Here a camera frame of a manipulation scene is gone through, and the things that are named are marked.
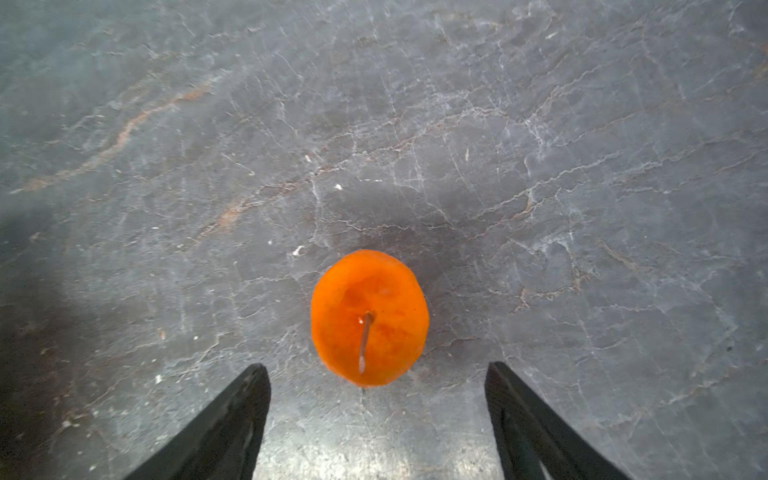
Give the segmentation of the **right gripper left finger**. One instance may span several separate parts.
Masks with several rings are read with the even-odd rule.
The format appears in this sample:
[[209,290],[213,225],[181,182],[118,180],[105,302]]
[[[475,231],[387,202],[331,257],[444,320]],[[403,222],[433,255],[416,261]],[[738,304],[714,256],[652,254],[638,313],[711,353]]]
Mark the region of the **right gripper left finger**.
[[271,383],[248,366],[129,479],[251,479],[263,441]]

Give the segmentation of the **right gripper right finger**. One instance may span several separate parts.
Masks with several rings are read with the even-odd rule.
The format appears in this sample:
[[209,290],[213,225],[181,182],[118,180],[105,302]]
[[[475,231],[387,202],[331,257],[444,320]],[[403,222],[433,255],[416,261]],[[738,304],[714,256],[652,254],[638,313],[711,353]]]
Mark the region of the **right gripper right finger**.
[[487,408],[506,479],[625,479],[505,363],[488,365]]

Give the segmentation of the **small orange with stem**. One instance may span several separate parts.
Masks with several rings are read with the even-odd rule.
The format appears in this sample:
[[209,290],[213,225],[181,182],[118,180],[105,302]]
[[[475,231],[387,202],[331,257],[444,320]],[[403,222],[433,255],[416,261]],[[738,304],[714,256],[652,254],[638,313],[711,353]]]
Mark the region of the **small orange with stem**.
[[318,281],[311,301],[314,346],[327,368],[361,387],[387,385],[421,357],[430,315],[412,270],[358,250]]

